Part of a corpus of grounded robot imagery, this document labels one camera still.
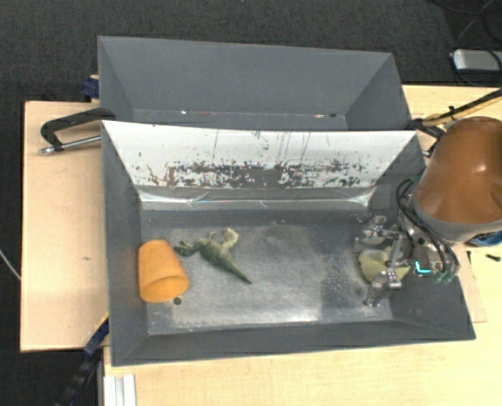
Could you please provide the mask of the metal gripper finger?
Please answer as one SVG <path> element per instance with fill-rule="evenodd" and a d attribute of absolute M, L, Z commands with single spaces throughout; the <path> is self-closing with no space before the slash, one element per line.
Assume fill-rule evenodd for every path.
<path fill-rule="evenodd" d="M 355 246 L 377 246 L 385 241 L 397 239 L 400 230 L 397 225 L 388 228 L 388 218 L 385 216 L 375 216 L 368 220 L 356 235 Z"/>
<path fill-rule="evenodd" d="M 401 280 L 393 267 L 388 266 L 371 281 L 364 304 L 368 307 L 378 307 L 383 299 L 387 299 L 393 291 L 400 290 Z"/>

